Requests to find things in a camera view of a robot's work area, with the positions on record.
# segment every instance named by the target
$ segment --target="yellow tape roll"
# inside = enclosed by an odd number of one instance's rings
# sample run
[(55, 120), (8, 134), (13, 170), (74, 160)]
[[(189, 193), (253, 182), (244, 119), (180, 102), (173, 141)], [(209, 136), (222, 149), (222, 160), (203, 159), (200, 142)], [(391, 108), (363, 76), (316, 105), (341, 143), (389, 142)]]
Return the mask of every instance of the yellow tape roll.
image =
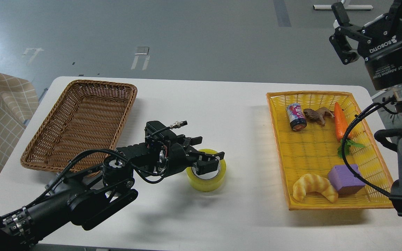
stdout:
[[(198, 151), (205, 152), (207, 154), (218, 153), (212, 149), (201, 149)], [(224, 181), (224, 175), (226, 173), (226, 161), (223, 159), (220, 160), (220, 170), (218, 171), (217, 175), (206, 180), (196, 176), (196, 174), (193, 173), (192, 167), (187, 167), (185, 171), (187, 172), (188, 181), (194, 189), (197, 189), (201, 192), (211, 192), (219, 188)]]

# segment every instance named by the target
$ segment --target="purple sponge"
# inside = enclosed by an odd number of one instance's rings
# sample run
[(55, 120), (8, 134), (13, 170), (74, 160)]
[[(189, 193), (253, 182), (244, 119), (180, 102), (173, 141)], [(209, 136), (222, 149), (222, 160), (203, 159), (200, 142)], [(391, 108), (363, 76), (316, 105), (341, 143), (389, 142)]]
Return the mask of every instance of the purple sponge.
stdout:
[[(356, 173), (361, 175), (358, 165), (351, 164), (350, 166)], [(340, 195), (357, 193), (365, 186), (364, 182), (356, 178), (351, 171), (348, 170), (346, 165), (334, 166), (328, 173), (328, 179)]]

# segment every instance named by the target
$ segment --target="orange carrot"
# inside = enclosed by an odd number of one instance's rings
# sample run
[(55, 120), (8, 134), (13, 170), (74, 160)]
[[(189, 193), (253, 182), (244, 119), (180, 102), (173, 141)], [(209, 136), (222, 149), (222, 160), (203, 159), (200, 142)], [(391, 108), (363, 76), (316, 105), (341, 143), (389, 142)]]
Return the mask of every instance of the orange carrot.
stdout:
[[(343, 114), (343, 110), (340, 107), (339, 103), (335, 103), (335, 127), (336, 127), (336, 138), (340, 142), (345, 134), (345, 131), (348, 128), (348, 122), (345, 119), (345, 115)], [(353, 137), (353, 134), (350, 132), (348, 138)]]

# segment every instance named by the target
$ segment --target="toy carrot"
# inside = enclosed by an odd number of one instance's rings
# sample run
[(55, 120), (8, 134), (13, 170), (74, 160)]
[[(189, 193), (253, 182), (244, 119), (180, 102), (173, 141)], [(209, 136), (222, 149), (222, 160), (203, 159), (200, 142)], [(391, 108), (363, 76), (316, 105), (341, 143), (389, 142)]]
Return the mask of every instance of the toy carrot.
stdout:
[[(343, 138), (343, 135), (345, 134), (345, 131), (347, 130), (347, 128), (348, 128), (348, 123), (347, 123), (347, 120), (345, 119), (345, 114), (343, 114), (343, 110), (340, 107), (339, 103), (336, 102), (335, 103), (335, 129), (336, 129), (336, 138), (340, 143), (342, 143), (342, 138)], [(359, 148), (365, 147), (363, 144), (359, 144), (352, 140), (349, 140), (349, 138), (352, 138), (352, 137), (353, 137), (353, 133), (350, 132), (348, 135), (347, 141), (345, 142), (345, 148), (344, 148), (345, 155), (350, 154), (350, 146), (359, 147)], [(341, 145), (339, 145), (339, 148), (338, 148), (338, 156), (342, 158)]]
[[(340, 107), (339, 103), (335, 103), (335, 128), (336, 128), (336, 138), (340, 141), (345, 134), (345, 131), (348, 128), (348, 122), (345, 119), (345, 115), (343, 114), (343, 110)], [(350, 132), (348, 138), (352, 138), (353, 133)]]

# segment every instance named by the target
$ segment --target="yellow plastic basket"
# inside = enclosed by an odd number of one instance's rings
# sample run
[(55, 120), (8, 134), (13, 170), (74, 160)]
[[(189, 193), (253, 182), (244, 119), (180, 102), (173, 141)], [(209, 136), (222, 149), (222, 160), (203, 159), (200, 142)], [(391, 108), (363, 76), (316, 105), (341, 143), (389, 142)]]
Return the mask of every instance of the yellow plastic basket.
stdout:
[[(315, 173), (327, 178), (334, 165), (343, 165), (338, 157), (340, 143), (336, 139), (335, 124), (330, 117), (325, 118), (326, 125), (308, 121), (301, 131), (293, 131), (289, 125), (286, 107), (292, 103), (300, 103), (302, 109), (317, 110), (327, 107), (334, 110), (338, 102), (348, 123), (355, 114), (361, 111), (349, 92), (273, 92), (266, 94), (269, 111), (273, 123), (274, 137), (279, 155), (280, 170), (284, 183), (285, 199), (289, 210), (322, 210), (322, 209), (361, 209), (361, 208), (393, 208), (390, 200), (365, 186), (356, 194), (341, 195), (337, 202), (331, 203), (317, 192), (308, 193), (302, 202), (292, 196), (292, 186), (306, 173)], [(365, 148), (351, 147), (351, 155), (347, 156), (350, 164), (358, 164), (361, 175), (371, 183), (390, 191), (392, 177), (378, 150), (367, 122), (363, 120), (353, 129), (352, 140), (364, 144)]]

